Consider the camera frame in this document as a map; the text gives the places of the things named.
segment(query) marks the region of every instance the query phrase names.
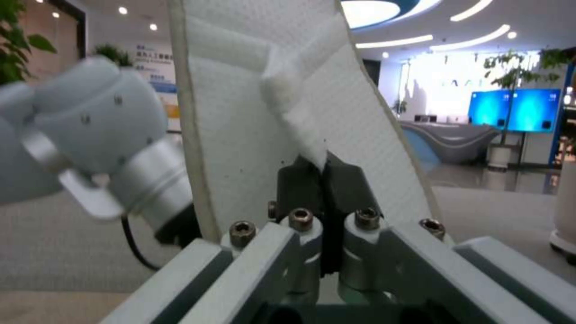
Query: fabric edge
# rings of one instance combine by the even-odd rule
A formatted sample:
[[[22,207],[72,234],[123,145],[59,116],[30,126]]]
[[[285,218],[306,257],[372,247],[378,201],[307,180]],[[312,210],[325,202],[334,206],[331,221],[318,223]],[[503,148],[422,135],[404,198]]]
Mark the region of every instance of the fabric edge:
[[[176,67],[176,84],[178,89],[178,103],[180,126],[183,134],[184,156],[188,177],[192,186],[196,218],[200,226],[202,238],[219,243],[221,231],[214,216],[214,208],[210,198],[210,188],[204,172],[204,158],[200,134],[196,124],[196,110],[194,105],[194,88],[190,77],[188,65],[188,49],[186,39],[186,21],[183,0],[169,0],[170,37],[172,39],[172,52]]]
[[[334,0],[334,5],[336,6],[336,10],[340,11],[340,13],[342,15],[344,15],[344,11],[342,9],[342,5],[340,4],[340,1]],[[416,154],[412,151],[412,148],[410,147],[410,145],[408,144],[408,141],[406,140],[404,134],[402,133],[402,129],[400,128],[400,123],[396,120],[396,117],[394,117],[394,115],[392,115],[392,112],[388,108],[388,104],[386,103],[386,101],[384,100],[382,95],[380,94],[380,91],[378,90],[378,88],[376,88],[376,86],[371,81],[370,77],[368,76],[368,72],[366,71],[366,69],[364,68],[364,64],[362,63],[362,58],[360,57],[360,54],[358,53],[358,50],[356,49],[356,47],[354,46],[354,42],[352,41],[353,38],[352,38],[352,34],[351,34],[351,30],[350,30],[349,26],[348,26],[347,32],[348,32],[348,39],[350,39],[350,43],[353,46],[354,55],[356,56],[356,60],[358,61],[359,68],[362,71],[362,73],[364,74],[364,77],[366,78],[366,80],[368,81],[370,86],[372,87],[372,91],[374,92],[374,94],[378,98],[378,101],[380,102],[380,106],[383,108],[382,110],[384,110],[384,113],[388,117],[390,124],[392,124],[392,127],[394,128],[394,131],[396,132],[396,135],[398,136],[398,140],[402,143],[404,150],[406,151],[406,153],[408,154],[408,157],[410,158],[410,160],[412,162],[412,166],[414,167],[414,170],[416,171],[416,177],[418,177],[418,181],[420,181],[420,185],[422,186],[422,190],[424,191],[424,196],[426,197],[426,201],[428,202],[428,207],[430,209],[430,214],[432,215],[432,218],[437,219],[439,221],[443,221],[442,214],[440,212],[440,207],[438,206],[438,202],[436,201],[436,196],[432,192],[432,187],[430,186],[430,182],[426,178],[426,175],[424,174],[424,172],[420,166],[420,163],[418,162],[418,159],[416,158]]]

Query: curved ceiling light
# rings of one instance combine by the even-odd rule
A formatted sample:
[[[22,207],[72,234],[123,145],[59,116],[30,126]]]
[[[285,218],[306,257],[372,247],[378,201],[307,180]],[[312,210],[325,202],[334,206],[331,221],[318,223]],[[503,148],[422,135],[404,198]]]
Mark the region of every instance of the curved ceiling light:
[[[342,1],[350,29],[377,25],[396,17],[400,7],[388,1]]]
[[[359,43],[359,44],[356,44],[356,48],[378,48],[378,47],[401,46],[401,45],[427,42],[427,41],[433,40],[433,39],[434,39],[434,36],[432,36],[432,35],[424,35],[424,36],[405,38],[405,39],[388,40],[387,42]]]
[[[482,11],[482,9],[486,8],[493,0],[480,0],[477,4],[470,7],[468,10],[461,12],[455,16],[450,17],[451,21],[462,21],[466,18],[470,18],[475,14]]]
[[[482,36],[480,38],[467,40],[466,42],[461,42],[461,43],[430,46],[430,49],[433,51],[458,50],[459,48],[465,48],[465,47],[470,47],[470,46],[489,42],[492,39],[496,39],[496,38],[506,34],[509,30],[510,30],[510,25],[502,25],[496,31],[493,31],[493,32],[489,33],[488,35]]]
[[[400,16],[400,17],[396,17],[392,21],[398,21],[398,20],[402,20],[402,19],[405,19],[408,17],[415,16],[417,14],[421,14],[421,13],[427,11],[428,9],[431,9],[432,7],[436,6],[440,2],[442,2],[442,0],[420,0],[420,2],[418,2],[418,4],[412,10],[410,10],[407,14]]]

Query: metal bolt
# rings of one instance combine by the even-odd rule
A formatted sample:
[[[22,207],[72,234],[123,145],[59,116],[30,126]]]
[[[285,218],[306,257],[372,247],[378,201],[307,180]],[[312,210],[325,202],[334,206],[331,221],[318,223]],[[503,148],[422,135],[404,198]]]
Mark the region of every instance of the metal bolt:
[[[312,229],[314,215],[305,208],[296,208],[288,214],[288,225],[297,232],[307,232]]]
[[[354,223],[365,231],[372,231],[380,227],[380,217],[373,208],[358,209],[354,213]]]
[[[256,227],[249,221],[237,221],[230,226],[230,242],[235,247],[245,247],[256,236]]]
[[[425,230],[430,234],[434,235],[435,238],[440,241],[444,240],[444,235],[446,235],[446,228],[441,222],[434,220],[432,218],[425,218],[418,222]]]
[[[268,221],[276,222],[276,202],[268,201]]]
[[[84,125],[88,125],[90,123],[90,115],[88,114],[80,115],[80,122],[83,123]]]

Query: poster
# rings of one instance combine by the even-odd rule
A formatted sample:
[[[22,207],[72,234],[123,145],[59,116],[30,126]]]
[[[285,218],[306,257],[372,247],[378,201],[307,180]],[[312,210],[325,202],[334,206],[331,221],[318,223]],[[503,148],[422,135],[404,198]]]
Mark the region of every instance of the poster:
[[[131,50],[134,68],[156,90],[168,116],[168,130],[180,131],[176,72],[170,46],[136,44]]]

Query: display screen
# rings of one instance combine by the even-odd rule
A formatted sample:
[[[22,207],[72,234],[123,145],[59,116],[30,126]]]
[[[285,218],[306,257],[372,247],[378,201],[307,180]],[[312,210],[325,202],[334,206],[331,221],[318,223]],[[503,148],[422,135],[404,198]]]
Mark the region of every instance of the display screen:
[[[514,93],[510,131],[551,133],[554,131],[560,89],[522,89]]]
[[[508,90],[473,92],[468,116],[475,125],[504,128],[510,107]]]

